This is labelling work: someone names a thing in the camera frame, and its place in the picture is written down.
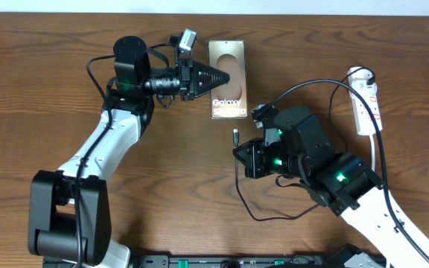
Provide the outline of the bronze Galaxy smartphone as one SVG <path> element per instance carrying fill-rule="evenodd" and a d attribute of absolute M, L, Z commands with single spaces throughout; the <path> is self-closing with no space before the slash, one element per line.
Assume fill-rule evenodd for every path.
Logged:
<path fill-rule="evenodd" d="M 243 40 L 210 40 L 209 65 L 229 75 L 229 81 L 211 90 L 212 119 L 248 116 L 247 70 Z"/>

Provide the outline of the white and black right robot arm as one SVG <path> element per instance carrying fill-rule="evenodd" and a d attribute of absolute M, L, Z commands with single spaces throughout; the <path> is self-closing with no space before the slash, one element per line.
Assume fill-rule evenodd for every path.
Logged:
<path fill-rule="evenodd" d="M 299 178 L 311 199 L 358 230 L 394 267 L 429 267 L 429 239 L 362 158 L 338 153 L 306 106 L 275 108 L 257 121 L 264 135 L 233 150 L 248 178 Z"/>

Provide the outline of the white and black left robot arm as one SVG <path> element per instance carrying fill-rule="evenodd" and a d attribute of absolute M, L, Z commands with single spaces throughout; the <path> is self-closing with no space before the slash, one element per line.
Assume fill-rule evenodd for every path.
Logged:
<path fill-rule="evenodd" d="M 120 38 L 115 76 L 99 88 L 101 118 L 83 146 L 54 171 L 31 182 L 28 251 L 66 267 L 134 267 L 132 250 L 112 238 L 107 185 L 127 151 L 150 124 L 157 104 L 192 101 L 228 83 L 229 75 L 191 58 L 197 34 L 172 36 L 168 61 L 158 45 Z"/>

